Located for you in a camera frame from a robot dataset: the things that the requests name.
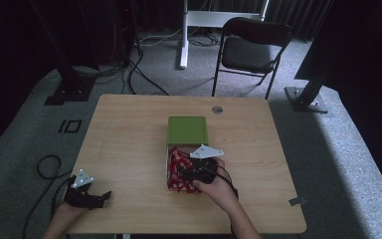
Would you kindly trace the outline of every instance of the dark curtain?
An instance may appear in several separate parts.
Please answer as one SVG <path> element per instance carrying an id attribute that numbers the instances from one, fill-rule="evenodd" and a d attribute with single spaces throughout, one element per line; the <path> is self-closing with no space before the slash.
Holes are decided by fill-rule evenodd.
<path id="1" fill-rule="evenodd" d="M 271 0 L 266 21 L 281 22 L 293 28 L 295 38 L 311 41 L 333 0 Z M 260 13 L 264 0 L 189 0 L 188 10 Z M 141 31 L 182 27 L 183 1 L 139 0 L 137 1 L 138 25 Z"/>
<path id="2" fill-rule="evenodd" d="M 339 92 L 382 173 L 382 0 L 334 1 L 295 77 L 313 81 L 326 65 L 325 85 Z"/>
<path id="3" fill-rule="evenodd" d="M 30 91 L 53 69 L 28 2 L 0 1 L 0 135 Z"/>

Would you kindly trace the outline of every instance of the table top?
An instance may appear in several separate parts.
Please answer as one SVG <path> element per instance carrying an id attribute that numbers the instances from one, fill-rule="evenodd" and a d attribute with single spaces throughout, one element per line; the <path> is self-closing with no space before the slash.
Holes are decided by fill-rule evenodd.
<path id="1" fill-rule="evenodd" d="M 213 107 L 221 107 L 215 114 Z M 209 144 L 261 233 L 301 233 L 306 225 L 267 101 L 249 98 L 103 95 L 78 156 L 93 176 L 89 193 L 112 191 L 70 233 L 230 233 L 230 221 L 204 193 L 166 184 L 168 117 L 205 117 Z"/>

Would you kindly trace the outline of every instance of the black cable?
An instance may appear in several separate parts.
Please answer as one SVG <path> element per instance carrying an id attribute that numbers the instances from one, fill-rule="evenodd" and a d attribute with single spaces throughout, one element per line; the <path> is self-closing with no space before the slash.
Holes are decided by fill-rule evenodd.
<path id="1" fill-rule="evenodd" d="M 55 171 L 55 173 L 52 175 L 52 176 L 46 176 L 45 174 L 43 174 L 43 172 L 41 171 L 41 165 L 43 163 L 43 161 L 49 159 L 49 158 L 54 158 L 57 160 L 57 163 L 58 163 L 58 166 L 57 166 L 57 170 Z M 56 156 L 56 155 L 46 155 L 44 157 L 42 157 L 36 164 L 36 171 L 37 173 L 39 174 L 40 177 L 44 178 L 44 179 L 48 179 L 48 180 L 51 180 L 48 184 L 48 186 L 46 186 L 45 190 L 43 191 L 43 193 L 40 195 L 39 199 L 35 202 L 35 204 L 33 205 L 32 209 L 30 210 L 27 218 L 26 218 L 26 222 L 24 223 L 24 229 L 23 229 L 23 238 L 26 239 L 27 238 L 27 228 L 28 228 L 28 225 L 29 225 L 29 222 L 30 222 L 30 219 L 34 213 L 34 211 L 36 210 L 37 206 L 40 204 L 40 202 L 42 201 L 42 199 L 45 197 L 46 193 L 48 193 L 49 189 L 51 188 L 51 186 L 54 184 L 55 180 L 58 179 L 58 178 L 61 178 L 63 176 L 66 176 L 68 174 L 70 174 L 72 171 L 67 171 L 67 172 L 64 172 L 62 174 L 59 174 L 60 173 L 60 170 L 61 170 L 61 159 Z M 55 210 L 55 206 L 52 205 L 52 208 L 51 208 L 51 213 L 53 213 Z"/>
<path id="2" fill-rule="evenodd" d="M 208 38 L 210 40 L 210 43 L 203 43 L 197 40 L 193 40 L 193 38 Z M 159 39 L 162 39 L 163 41 L 181 41 L 183 40 L 183 37 L 178 36 L 178 37 L 152 37 L 149 38 L 148 40 L 145 41 L 151 41 L 152 39 L 159 41 Z M 188 36 L 188 42 L 192 45 L 199 46 L 199 47 L 214 47 L 216 45 L 219 45 L 219 39 L 213 35 L 213 34 L 205 34 L 205 35 L 190 35 Z"/>
<path id="3" fill-rule="evenodd" d="M 97 78 L 119 76 L 123 74 L 126 66 L 127 64 L 124 64 L 124 65 L 110 68 L 108 70 L 93 72 L 93 73 L 81 72 L 79 70 L 74 70 L 74 71 L 78 74 L 79 77 L 81 77 L 81 80 L 84 83 L 94 83 L 95 79 Z"/>
<path id="4" fill-rule="evenodd" d="M 237 198 L 239 198 L 238 190 L 237 190 L 237 188 L 235 188 L 234 184 L 232 184 L 232 180 L 228 180 L 228 178 L 226 178 L 225 176 L 219 174 L 218 172 L 212 171 L 212 170 L 210 170 L 209 168 L 207 168 L 207 167 L 205 167 L 205 166 L 200 166 L 200 167 L 201 167 L 202 169 L 206 170 L 207 172 L 209 172 L 209 173 L 211 173 L 211 174 L 213 174 L 213 175 L 216 175 L 216 176 L 222 178 L 224 181 L 226 181 L 226 182 L 229 184 L 229 186 L 232 188 L 232 190 L 234 191 L 235 196 L 236 196 Z M 225 170 L 226 173 L 229 175 L 228 171 L 227 171 L 224 167 L 219 166 L 219 165 L 218 165 L 218 167 L 220 167 L 220 168 L 222 168 L 223 170 Z"/>
<path id="5" fill-rule="evenodd" d="M 129 74 L 128 74 L 128 78 L 127 78 L 127 83 L 128 83 L 128 86 L 129 88 L 131 89 L 131 92 L 136 95 L 136 92 L 134 90 L 134 88 L 132 87 L 132 83 L 131 83 L 131 78 L 132 78 L 132 74 L 134 73 L 136 67 L 138 66 L 138 64 L 141 62 L 142 60 L 142 57 L 143 57 L 143 54 L 142 54 L 142 50 L 141 49 L 138 49 L 138 55 L 139 55 L 139 59 L 137 61 L 136 64 L 133 64 L 131 60 L 129 60 L 130 63 L 132 63 L 133 67 L 131 69 L 131 71 L 129 71 Z"/>
<path id="6" fill-rule="evenodd" d="M 122 74 L 122 88 L 120 89 L 120 92 L 123 94 L 124 91 L 125 91 L 125 86 L 126 86 L 126 82 L 125 82 L 125 78 L 124 78 L 125 74 Z"/>
<path id="7" fill-rule="evenodd" d="M 134 66 L 135 70 L 145 79 L 147 80 L 151 85 L 153 85 L 154 87 L 156 87 L 157 89 L 159 89 L 161 92 L 163 92 L 166 96 L 169 96 L 169 94 L 163 90 L 163 88 L 161 88 L 159 85 L 157 85 L 156 83 L 154 83 L 153 81 L 151 81 L 151 79 L 149 79 L 147 76 L 144 75 L 144 73 L 141 72 L 141 70 L 138 68 L 138 65 L 135 65 L 133 62 L 131 62 L 131 64 Z"/>
<path id="8" fill-rule="evenodd" d="M 117 75 L 117 76 L 113 77 L 112 79 L 107 80 L 105 82 L 95 82 L 95 85 L 105 85 L 105 84 L 111 83 L 111 82 L 115 81 L 116 79 L 123 77 L 123 73 L 124 73 L 124 71 L 122 71 L 119 75 Z"/>

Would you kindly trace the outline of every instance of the metal stand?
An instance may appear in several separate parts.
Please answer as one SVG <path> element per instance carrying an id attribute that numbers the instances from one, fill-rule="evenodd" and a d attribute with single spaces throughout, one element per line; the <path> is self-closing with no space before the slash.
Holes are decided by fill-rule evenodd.
<path id="1" fill-rule="evenodd" d="M 77 75 L 80 83 L 73 89 L 66 87 L 64 79 L 61 80 L 54 94 L 45 101 L 45 106 L 62 106 L 64 102 L 86 102 L 92 93 L 96 78 L 82 79 Z"/>
<path id="2" fill-rule="evenodd" d="M 299 101 L 299 95 L 303 91 L 303 88 L 286 87 L 285 92 L 289 99 L 292 108 L 295 112 L 309 112 L 309 113 L 322 113 L 327 114 L 328 108 L 324 105 L 324 102 L 320 95 L 315 97 L 308 106 L 303 106 Z"/>

